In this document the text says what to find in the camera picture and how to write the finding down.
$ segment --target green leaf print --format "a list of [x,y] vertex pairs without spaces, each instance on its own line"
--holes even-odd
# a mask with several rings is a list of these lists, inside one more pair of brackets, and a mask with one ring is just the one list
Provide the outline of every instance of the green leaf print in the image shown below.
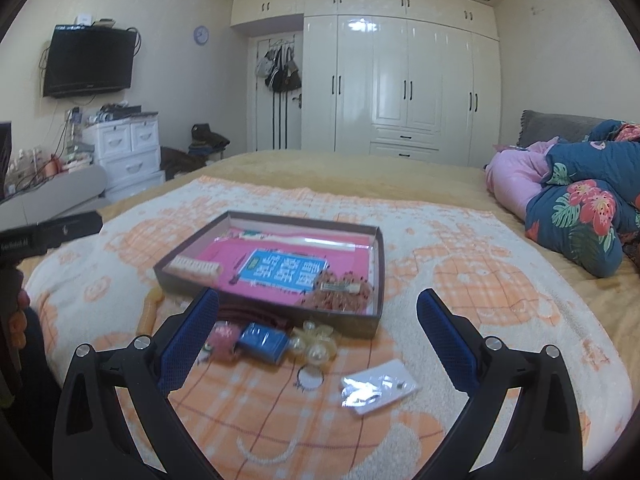
[[560,162],[554,164],[554,174],[549,179],[548,184],[556,184],[556,186],[568,186],[571,184],[568,171],[564,164]]
[[578,217],[580,216],[579,205],[569,205],[569,194],[565,193],[558,200],[554,206],[554,211],[551,215],[551,221],[556,227],[573,227],[578,223]]
[[613,245],[613,240],[616,238],[616,231],[613,227],[609,228],[609,232],[606,236],[598,238],[599,243],[603,244],[605,254],[609,252],[609,249]]
[[595,263],[600,253],[600,237],[591,224],[579,224],[569,233],[569,249],[574,262],[587,270]]

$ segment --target white drawer chest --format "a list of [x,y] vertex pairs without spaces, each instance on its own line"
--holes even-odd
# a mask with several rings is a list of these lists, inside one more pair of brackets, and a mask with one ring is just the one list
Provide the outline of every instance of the white drawer chest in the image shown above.
[[164,183],[157,116],[94,124],[82,131],[82,140],[94,145],[94,164],[107,173],[105,196],[110,202]]

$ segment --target orange and white blanket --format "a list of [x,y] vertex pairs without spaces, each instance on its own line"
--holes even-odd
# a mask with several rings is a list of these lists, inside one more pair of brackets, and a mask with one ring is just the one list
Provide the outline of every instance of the orange and white blanket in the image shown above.
[[[62,382],[74,349],[126,346],[155,285],[153,265],[226,210],[376,225],[385,239],[385,307],[373,341],[342,339],[321,380],[287,360],[247,358],[195,365],[170,400],[225,479],[411,478],[466,402],[450,384],[415,314],[434,288],[483,335],[539,352],[558,346],[582,423],[584,466],[611,448],[632,413],[625,367],[581,298],[536,250],[491,213],[423,202],[393,202],[281,190],[201,177],[108,222],[99,235],[51,253],[28,292],[40,313],[49,364]],[[180,310],[166,300],[156,328]],[[340,378],[401,358],[422,387],[364,417],[340,407]],[[490,462],[516,395],[509,395],[477,465]],[[158,464],[130,400],[123,409],[143,457]]]

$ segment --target clock face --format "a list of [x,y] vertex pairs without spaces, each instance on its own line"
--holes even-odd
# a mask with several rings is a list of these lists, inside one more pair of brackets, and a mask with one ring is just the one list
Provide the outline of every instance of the clock face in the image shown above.
[[209,29],[204,25],[201,25],[193,31],[193,39],[199,45],[204,45],[209,41]]

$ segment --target wall-mounted black television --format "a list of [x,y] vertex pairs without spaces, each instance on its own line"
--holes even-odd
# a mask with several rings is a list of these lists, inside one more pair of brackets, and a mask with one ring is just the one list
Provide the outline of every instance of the wall-mounted black television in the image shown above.
[[63,98],[130,88],[135,47],[132,30],[57,25],[42,95]]

